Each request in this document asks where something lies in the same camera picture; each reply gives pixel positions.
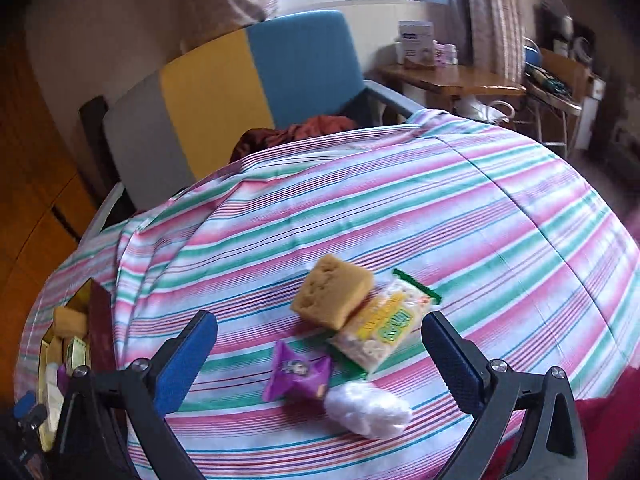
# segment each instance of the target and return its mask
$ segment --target armrest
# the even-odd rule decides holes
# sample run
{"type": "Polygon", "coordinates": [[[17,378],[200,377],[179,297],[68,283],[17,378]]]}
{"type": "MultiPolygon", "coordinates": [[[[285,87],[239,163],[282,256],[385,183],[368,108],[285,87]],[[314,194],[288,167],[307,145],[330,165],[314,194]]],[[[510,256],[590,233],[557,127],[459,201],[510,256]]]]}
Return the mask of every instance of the armrest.
{"type": "Polygon", "coordinates": [[[102,231],[104,223],[107,221],[107,218],[109,217],[113,206],[115,206],[116,202],[120,199],[123,193],[124,184],[121,182],[117,183],[115,186],[113,186],[113,188],[111,188],[111,191],[107,195],[107,198],[104,199],[104,202],[102,202],[102,204],[100,205],[100,209],[98,209],[98,212],[94,215],[94,218],[91,220],[89,227],[82,235],[82,239],[80,240],[78,247],[81,247],[82,244],[100,234],[100,231],[102,231]]]}
{"type": "Polygon", "coordinates": [[[369,95],[385,105],[391,106],[403,117],[409,118],[416,112],[424,110],[424,106],[419,105],[417,102],[412,101],[408,97],[405,97],[395,90],[381,85],[380,83],[365,79],[364,86],[366,87],[369,95]]]}

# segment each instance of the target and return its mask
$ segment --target white ball of plastic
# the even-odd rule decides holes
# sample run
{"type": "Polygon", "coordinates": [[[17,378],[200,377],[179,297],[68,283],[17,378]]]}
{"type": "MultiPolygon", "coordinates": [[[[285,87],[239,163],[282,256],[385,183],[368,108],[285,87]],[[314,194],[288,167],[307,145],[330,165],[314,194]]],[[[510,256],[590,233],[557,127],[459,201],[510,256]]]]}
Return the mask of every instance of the white ball of plastic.
{"type": "Polygon", "coordinates": [[[367,381],[331,388],[324,398],[324,409],[347,430],[381,440],[399,436],[412,417],[406,400],[367,381]]]}

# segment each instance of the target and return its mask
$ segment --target small wooden table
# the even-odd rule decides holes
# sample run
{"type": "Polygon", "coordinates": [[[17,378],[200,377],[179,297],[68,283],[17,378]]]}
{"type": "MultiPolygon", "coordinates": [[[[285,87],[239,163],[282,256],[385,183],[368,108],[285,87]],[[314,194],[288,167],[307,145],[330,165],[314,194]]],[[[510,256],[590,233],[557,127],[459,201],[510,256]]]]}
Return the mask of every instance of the small wooden table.
{"type": "Polygon", "coordinates": [[[451,112],[454,102],[467,95],[522,96],[523,85],[472,66],[439,66],[435,69],[407,68],[393,64],[378,68],[389,88],[402,93],[402,83],[441,96],[444,109],[451,112]]]}

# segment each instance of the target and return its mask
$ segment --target screw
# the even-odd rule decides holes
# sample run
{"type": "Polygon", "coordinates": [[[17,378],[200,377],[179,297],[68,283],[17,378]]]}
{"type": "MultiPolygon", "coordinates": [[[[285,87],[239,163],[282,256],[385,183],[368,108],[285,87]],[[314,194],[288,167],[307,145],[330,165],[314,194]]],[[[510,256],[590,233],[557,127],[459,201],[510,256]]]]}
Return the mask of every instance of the screw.
{"type": "Polygon", "coordinates": [[[556,379],[564,379],[564,378],[566,378],[566,372],[564,370],[562,370],[562,368],[560,368],[558,366],[552,366],[551,367],[551,375],[553,375],[553,377],[555,377],[556,379]]]}
{"type": "Polygon", "coordinates": [[[149,368],[150,361],[146,357],[140,357],[131,363],[131,368],[134,372],[144,372],[149,368]]]}
{"type": "Polygon", "coordinates": [[[80,365],[74,370],[74,377],[84,377],[89,373],[89,367],[86,365],[80,365]]]}
{"type": "Polygon", "coordinates": [[[491,370],[498,372],[499,374],[505,373],[509,369],[509,365],[502,359],[492,359],[489,362],[489,366],[491,367],[491,370]]]}

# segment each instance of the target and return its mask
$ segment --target red cloth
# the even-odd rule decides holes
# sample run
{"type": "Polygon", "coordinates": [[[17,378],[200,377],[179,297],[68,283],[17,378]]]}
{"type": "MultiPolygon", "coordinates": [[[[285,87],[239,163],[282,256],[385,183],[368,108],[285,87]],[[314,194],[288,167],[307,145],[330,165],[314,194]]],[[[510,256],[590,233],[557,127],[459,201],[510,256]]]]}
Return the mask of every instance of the red cloth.
{"type": "MultiPolygon", "coordinates": [[[[627,368],[608,397],[576,400],[589,460],[589,480],[606,480],[640,432],[640,370],[627,368]]],[[[500,478],[513,439],[494,454],[482,480],[500,478]]]]}
{"type": "Polygon", "coordinates": [[[293,142],[294,140],[321,137],[338,132],[348,132],[357,129],[358,125],[347,117],[320,115],[312,117],[304,124],[294,124],[286,130],[272,130],[270,128],[254,128],[246,131],[238,140],[229,163],[235,162],[250,153],[293,142]]]}

